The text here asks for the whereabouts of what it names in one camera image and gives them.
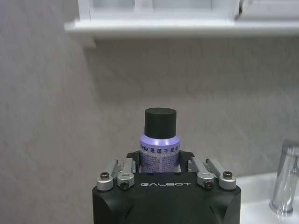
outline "bottle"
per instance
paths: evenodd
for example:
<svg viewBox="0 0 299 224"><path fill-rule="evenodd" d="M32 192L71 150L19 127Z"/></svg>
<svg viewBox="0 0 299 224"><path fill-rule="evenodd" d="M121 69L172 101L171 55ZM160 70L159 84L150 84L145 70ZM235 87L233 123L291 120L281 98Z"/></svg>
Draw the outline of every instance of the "bottle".
<svg viewBox="0 0 299 224"><path fill-rule="evenodd" d="M170 108L145 110L144 134L140 137L141 172L176 172L180 138L176 136L177 112Z"/></svg>

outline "silver bracket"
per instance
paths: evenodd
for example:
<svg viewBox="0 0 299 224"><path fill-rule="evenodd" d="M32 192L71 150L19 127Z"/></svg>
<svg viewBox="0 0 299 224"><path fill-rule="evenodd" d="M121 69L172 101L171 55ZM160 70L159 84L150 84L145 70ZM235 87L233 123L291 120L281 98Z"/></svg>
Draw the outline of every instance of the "silver bracket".
<svg viewBox="0 0 299 224"><path fill-rule="evenodd" d="M207 171L204 164L196 157L192 157L188 161L188 172L197 173L197 184L206 188L211 189L214 186L215 174Z"/></svg>
<svg viewBox="0 0 299 224"><path fill-rule="evenodd" d="M134 185L134 174L136 172L135 161L132 158L126 158L123 164L123 170L117 175L117 185L127 190Z"/></svg>
<svg viewBox="0 0 299 224"><path fill-rule="evenodd" d="M226 171L217 160L206 159L205 166L208 171L216 174L222 189L234 190L236 188L236 177L231 172Z"/></svg>
<svg viewBox="0 0 299 224"><path fill-rule="evenodd" d="M117 160L112 160L105 168L105 171L100 173L97 179L97 189L106 191L113 188L113 179L121 170L121 165Z"/></svg>

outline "wall shelf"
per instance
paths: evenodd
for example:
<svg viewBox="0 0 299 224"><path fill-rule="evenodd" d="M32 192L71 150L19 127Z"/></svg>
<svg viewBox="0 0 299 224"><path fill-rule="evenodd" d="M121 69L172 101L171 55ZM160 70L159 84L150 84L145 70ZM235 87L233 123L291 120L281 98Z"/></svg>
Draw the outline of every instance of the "wall shelf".
<svg viewBox="0 0 299 224"><path fill-rule="evenodd" d="M299 13L293 8L299 3L294 0L284 1L289 2L284 7L281 0L189 0L185 5L182 0L97 1L94 7L78 0L80 19L64 25L86 47L107 38L299 35ZM169 2L175 4L167 7Z"/></svg>

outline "metal screw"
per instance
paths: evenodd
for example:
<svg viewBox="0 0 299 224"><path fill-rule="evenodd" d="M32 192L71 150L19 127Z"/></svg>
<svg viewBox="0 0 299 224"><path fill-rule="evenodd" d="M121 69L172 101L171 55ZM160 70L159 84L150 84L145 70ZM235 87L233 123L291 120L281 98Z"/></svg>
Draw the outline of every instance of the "metal screw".
<svg viewBox="0 0 299 224"><path fill-rule="evenodd" d="M224 177L225 179L232 179L232 178L233 178L233 173L230 172L230 171L224 171L224 172L223 172L223 177Z"/></svg>
<svg viewBox="0 0 299 224"><path fill-rule="evenodd" d="M108 180L109 179L109 173L103 172L100 174L101 180Z"/></svg>
<svg viewBox="0 0 299 224"><path fill-rule="evenodd" d="M121 182L120 188L123 190L127 190L129 188L129 182L128 181Z"/></svg>
<svg viewBox="0 0 299 224"><path fill-rule="evenodd" d="M211 180L204 180L204 186L207 190L210 190L213 187L213 182Z"/></svg>

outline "black bottle cap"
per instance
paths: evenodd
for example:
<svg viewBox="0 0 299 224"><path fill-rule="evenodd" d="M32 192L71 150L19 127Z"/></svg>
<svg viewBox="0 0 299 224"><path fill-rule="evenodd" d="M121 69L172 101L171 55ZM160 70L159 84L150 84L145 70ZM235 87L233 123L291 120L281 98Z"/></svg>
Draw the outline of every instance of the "black bottle cap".
<svg viewBox="0 0 299 224"><path fill-rule="evenodd" d="M170 139L176 135L177 112L170 108L145 110L144 134L153 139Z"/></svg>

